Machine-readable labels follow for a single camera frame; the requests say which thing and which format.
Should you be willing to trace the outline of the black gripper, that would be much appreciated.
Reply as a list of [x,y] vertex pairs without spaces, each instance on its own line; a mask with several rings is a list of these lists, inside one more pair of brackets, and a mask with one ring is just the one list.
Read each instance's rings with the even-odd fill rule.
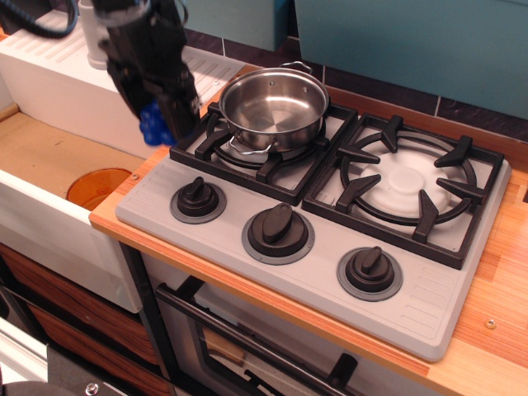
[[106,29],[107,72],[130,111],[139,120],[156,98],[174,142],[185,139],[200,123],[200,99],[182,60],[186,33],[179,13],[114,12]]

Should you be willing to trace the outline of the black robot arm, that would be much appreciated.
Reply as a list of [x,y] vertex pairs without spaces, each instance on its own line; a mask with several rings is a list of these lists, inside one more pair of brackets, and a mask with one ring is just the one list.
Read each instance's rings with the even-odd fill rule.
[[184,63],[183,1],[95,1],[108,36],[99,43],[107,72],[139,120],[144,142],[174,145],[200,121],[195,79]]

